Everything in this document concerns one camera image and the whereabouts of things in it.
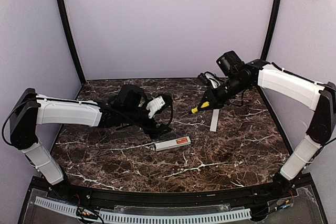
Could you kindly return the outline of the yellow handled screwdriver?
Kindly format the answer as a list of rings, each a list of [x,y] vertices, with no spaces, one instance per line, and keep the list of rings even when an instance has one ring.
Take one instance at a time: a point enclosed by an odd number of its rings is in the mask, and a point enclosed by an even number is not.
[[[209,107],[209,102],[203,102],[199,106],[192,108],[190,111],[188,111],[188,114],[196,114],[201,111],[207,110]]]

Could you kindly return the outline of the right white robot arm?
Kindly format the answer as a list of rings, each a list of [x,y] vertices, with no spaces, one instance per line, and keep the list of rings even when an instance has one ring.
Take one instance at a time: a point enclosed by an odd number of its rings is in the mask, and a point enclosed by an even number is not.
[[[245,63],[234,51],[224,53],[216,62],[227,79],[217,87],[209,87],[199,105],[191,109],[192,114],[221,109],[232,97],[252,86],[280,93],[314,112],[304,138],[272,179],[271,195],[279,198],[290,189],[301,170],[333,142],[335,84],[301,77],[261,59]]]

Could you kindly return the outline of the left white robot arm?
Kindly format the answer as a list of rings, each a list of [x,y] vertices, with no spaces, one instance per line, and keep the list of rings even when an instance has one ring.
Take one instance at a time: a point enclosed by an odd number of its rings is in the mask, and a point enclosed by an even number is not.
[[[36,135],[37,125],[75,124],[101,129],[137,126],[155,139],[172,130],[168,123],[158,124],[154,119],[167,108],[173,109],[170,95],[149,98],[133,84],[123,85],[106,101],[52,98],[28,88],[3,124],[9,126],[9,139],[4,142],[20,150],[50,185],[58,185],[66,181],[66,175]]]

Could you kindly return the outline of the white battery cover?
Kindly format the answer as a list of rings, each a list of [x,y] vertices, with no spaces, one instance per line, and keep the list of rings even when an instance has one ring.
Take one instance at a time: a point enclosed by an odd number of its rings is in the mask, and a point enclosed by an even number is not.
[[[212,113],[210,128],[209,128],[211,132],[217,131],[218,118],[219,118],[219,109],[214,109]]]

